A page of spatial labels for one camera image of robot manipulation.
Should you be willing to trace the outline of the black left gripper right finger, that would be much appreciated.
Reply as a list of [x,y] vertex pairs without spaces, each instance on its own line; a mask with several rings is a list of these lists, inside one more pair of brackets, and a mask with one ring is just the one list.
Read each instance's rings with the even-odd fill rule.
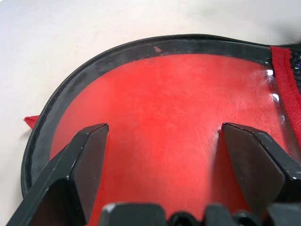
[[222,132],[239,188],[252,213],[273,202],[301,201],[301,165],[265,131],[223,123]]

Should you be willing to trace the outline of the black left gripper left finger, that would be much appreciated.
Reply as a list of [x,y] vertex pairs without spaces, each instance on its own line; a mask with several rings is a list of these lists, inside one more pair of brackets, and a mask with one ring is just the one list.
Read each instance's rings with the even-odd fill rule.
[[107,123],[77,132],[45,166],[9,226],[85,226],[100,183]]

